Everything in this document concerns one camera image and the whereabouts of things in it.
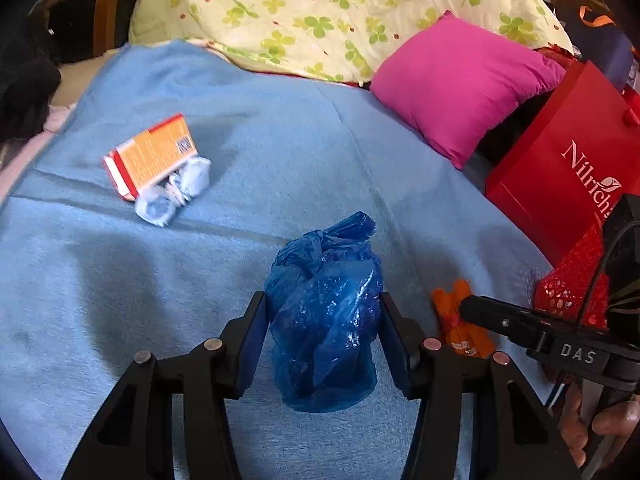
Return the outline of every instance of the silver screw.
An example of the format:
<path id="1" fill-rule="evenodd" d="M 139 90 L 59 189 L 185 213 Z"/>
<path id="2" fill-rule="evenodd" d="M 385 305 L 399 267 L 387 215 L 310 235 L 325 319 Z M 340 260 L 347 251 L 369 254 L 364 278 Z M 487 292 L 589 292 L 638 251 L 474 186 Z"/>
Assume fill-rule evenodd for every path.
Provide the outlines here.
<path id="1" fill-rule="evenodd" d="M 511 358 L 504 352 L 496 352 L 494 354 L 494 361 L 499 365 L 508 365 L 511 362 Z"/>
<path id="2" fill-rule="evenodd" d="M 442 348 L 442 343 L 439 339 L 428 337 L 422 342 L 422 346 L 424 346 L 427 350 L 437 352 Z"/>
<path id="3" fill-rule="evenodd" d="M 138 350 L 133 356 L 133 360 L 139 365 L 142 365 L 151 359 L 151 352 L 149 350 Z"/>
<path id="4" fill-rule="evenodd" d="M 222 339 L 220 339 L 219 337 L 212 337 L 210 339 L 207 339 L 204 342 L 204 348 L 209 351 L 220 350 L 222 348 Z"/>

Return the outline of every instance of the orange toy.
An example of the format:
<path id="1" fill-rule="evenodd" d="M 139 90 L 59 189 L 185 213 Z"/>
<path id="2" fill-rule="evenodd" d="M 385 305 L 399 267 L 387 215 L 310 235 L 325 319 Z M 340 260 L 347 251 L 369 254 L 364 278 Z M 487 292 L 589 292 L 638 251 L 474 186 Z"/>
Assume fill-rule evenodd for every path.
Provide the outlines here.
<path id="1" fill-rule="evenodd" d="M 462 300 L 469 296 L 471 296 L 471 288 L 465 280 L 457 280 L 453 284 L 452 293 L 445 292 L 441 288 L 431 293 L 445 342 L 460 355 L 486 359 L 495 352 L 495 345 L 489 338 L 487 330 L 467 323 L 458 312 Z"/>

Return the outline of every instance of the orange box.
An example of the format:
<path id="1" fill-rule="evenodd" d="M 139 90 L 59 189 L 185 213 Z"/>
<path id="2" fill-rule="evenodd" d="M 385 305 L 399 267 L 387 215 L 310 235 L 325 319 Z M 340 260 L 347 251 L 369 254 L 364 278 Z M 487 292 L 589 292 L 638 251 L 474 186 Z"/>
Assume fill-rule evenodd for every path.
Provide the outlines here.
<path id="1" fill-rule="evenodd" d="M 184 117 L 178 114 L 111 150 L 104 163 L 120 196 L 135 200 L 197 154 Z"/>

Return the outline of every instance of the white leaf logo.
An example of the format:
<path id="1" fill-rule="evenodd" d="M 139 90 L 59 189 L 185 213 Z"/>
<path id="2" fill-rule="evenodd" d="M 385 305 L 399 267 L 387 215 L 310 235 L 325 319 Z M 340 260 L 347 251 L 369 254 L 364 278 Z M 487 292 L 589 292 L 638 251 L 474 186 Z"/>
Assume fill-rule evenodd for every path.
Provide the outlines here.
<path id="1" fill-rule="evenodd" d="M 622 187 L 622 184 L 620 184 L 612 176 L 608 176 L 608 177 L 602 179 L 602 182 L 600 183 L 600 186 L 602 186 L 602 190 L 605 193 L 610 193 L 612 191 L 617 190 L 619 187 Z"/>

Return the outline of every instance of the yellow floral sheet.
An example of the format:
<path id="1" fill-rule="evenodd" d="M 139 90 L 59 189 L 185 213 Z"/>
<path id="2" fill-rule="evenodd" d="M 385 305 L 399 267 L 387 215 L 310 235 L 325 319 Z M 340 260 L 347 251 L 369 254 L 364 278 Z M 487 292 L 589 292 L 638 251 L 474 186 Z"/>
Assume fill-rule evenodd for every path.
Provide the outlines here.
<path id="1" fill-rule="evenodd" d="M 129 41 L 210 40 L 249 70 L 362 83 L 446 10 L 530 48 L 571 50 L 542 0 L 138 0 Z"/>

